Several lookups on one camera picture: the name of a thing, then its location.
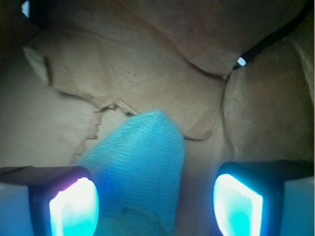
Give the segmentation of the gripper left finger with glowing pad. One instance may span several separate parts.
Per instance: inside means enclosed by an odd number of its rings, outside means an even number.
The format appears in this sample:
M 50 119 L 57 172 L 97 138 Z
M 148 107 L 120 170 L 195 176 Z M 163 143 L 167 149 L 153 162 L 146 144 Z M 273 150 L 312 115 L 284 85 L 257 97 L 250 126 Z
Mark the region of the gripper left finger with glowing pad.
M 2 167 L 2 236 L 92 236 L 98 193 L 82 166 Z

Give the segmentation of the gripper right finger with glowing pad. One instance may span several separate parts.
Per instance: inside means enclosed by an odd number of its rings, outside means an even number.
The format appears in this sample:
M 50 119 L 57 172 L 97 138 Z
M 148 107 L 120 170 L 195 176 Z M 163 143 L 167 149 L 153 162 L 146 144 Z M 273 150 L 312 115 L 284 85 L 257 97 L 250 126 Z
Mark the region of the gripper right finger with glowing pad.
M 313 236 L 315 164 L 225 162 L 215 179 L 213 207 L 224 236 Z

